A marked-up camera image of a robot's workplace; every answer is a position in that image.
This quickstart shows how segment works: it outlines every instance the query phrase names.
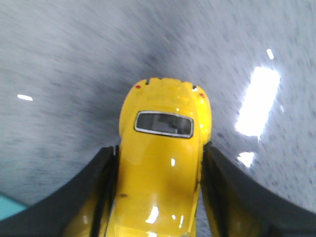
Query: toy car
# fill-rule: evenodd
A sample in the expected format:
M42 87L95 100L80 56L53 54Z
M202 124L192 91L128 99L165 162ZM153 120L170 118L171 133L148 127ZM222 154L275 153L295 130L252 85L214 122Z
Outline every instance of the toy car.
M196 236L203 146L211 137L204 90L151 78L123 104L119 170L107 237Z

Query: speckled floor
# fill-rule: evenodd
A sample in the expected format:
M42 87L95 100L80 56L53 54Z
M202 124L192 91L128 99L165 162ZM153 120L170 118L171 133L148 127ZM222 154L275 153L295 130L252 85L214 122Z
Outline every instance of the speckled floor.
M229 159L316 212L315 11L311 0L1 1L0 191L43 199L119 143L136 81L174 77L205 88L214 144ZM235 125L255 67L280 81L262 132L246 136ZM257 108L272 90L261 88ZM248 153L250 167L237 161ZM204 216L198 237L205 227Z

